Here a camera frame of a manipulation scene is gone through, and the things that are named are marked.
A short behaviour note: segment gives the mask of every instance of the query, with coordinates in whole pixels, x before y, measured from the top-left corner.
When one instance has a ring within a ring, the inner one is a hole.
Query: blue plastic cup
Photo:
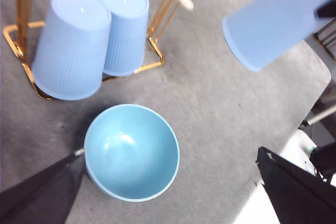
[[[89,126],[84,149],[93,182],[125,201],[159,196],[179,169],[180,151],[172,128],[140,105],[117,105],[99,114]]]
[[[111,14],[101,0],[51,0],[31,70],[36,85],[79,100],[101,85]]]
[[[112,13],[104,73],[126,76],[143,63],[149,0],[102,0]]]
[[[252,71],[278,58],[326,24],[316,9],[329,0],[254,0],[223,19],[225,39]]]

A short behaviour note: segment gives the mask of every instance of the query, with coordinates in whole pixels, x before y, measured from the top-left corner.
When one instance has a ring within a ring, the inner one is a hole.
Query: light blue bowl
[[[105,193],[121,200],[153,199],[168,189],[180,162],[167,121],[139,105],[113,106],[99,114],[85,136],[87,171]]]

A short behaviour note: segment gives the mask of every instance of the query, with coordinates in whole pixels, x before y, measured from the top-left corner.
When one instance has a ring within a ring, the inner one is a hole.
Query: gray table surface
[[[15,23],[14,1],[1,0],[1,27]],[[35,95],[2,37],[1,190],[67,156],[104,109],[137,103],[177,135],[175,181],[154,200],[130,203],[103,194],[85,174],[67,223],[232,223],[259,180],[257,147],[279,151],[330,74],[305,43],[259,73],[248,71],[225,43],[221,20],[250,0],[193,1],[161,38],[163,67],[115,79],[81,101]],[[32,20],[43,19],[48,2],[34,2]],[[151,10],[158,3],[151,0]]]

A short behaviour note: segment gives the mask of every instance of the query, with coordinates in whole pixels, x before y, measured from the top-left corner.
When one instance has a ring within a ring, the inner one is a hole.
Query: ribbed cup side
[[[41,37],[32,72],[37,86],[63,100],[78,100],[95,93],[101,85],[105,60],[103,48],[86,54],[76,48],[52,46]]]
[[[143,62],[145,38],[122,39],[110,36],[104,73],[125,76],[136,71]]]

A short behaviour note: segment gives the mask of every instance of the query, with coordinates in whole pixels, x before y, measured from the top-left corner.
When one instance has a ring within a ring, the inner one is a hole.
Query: bowl rim
[[[177,149],[177,162],[176,162],[176,168],[175,168],[175,172],[172,176],[172,178],[170,179],[170,181],[168,182],[168,184],[161,190],[159,191],[158,193],[152,195],[152,196],[149,196],[149,197],[145,197],[145,198],[126,198],[126,197],[122,197],[118,194],[115,194],[113,193],[111,190],[107,189],[102,183],[99,182],[99,180],[97,179],[97,177],[95,176],[94,172],[92,171],[92,168],[89,164],[89,161],[87,159],[87,156],[85,155],[85,163],[86,163],[86,168],[87,168],[87,171],[88,171],[88,174],[91,178],[91,180],[95,183],[95,185],[101,189],[104,193],[114,197],[114,198],[117,198],[117,199],[121,199],[121,200],[124,200],[124,201],[129,201],[129,202],[142,202],[142,201],[147,201],[147,200],[151,200],[153,198],[156,198],[157,196],[163,194],[169,187],[170,185],[172,184],[172,182],[174,181],[175,177],[176,177],[176,174],[177,174],[177,171],[179,169],[179,165],[180,165],[180,148],[178,146],[178,141],[177,141],[177,138],[176,138],[176,135],[173,131],[173,129],[171,128],[171,126],[168,124],[168,122],[161,116],[159,115],[157,112],[155,112],[154,110],[151,110],[145,106],[142,106],[142,105],[138,105],[138,104],[132,104],[132,103],[126,103],[126,104],[119,104],[119,105],[115,105],[115,106],[112,106],[106,110],[104,110],[103,112],[101,112],[99,115],[96,116],[96,118],[91,122],[86,134],[85,134],[85,139],[84,139],[84,150],[86,149],[86,145],[87,145],[87,139],[88,139],[88,132],[94,127],[94,125],[97,123],[98,119],[109,113],[110,111],[116,109],[116,108],[120,108],[120,107],[137,107],[137,108],[141,108],[141,109],[144,109],[144,110],[147,110],[151,113],[153,113],[154,115],[156,115],[159,119],[161,119],[165,125],[169,128],[169,130],[171,131],[171,133],[173,134],[173,137],[174,137],[174,140],[175,140],[175,144],[176,144],[176,149]]]

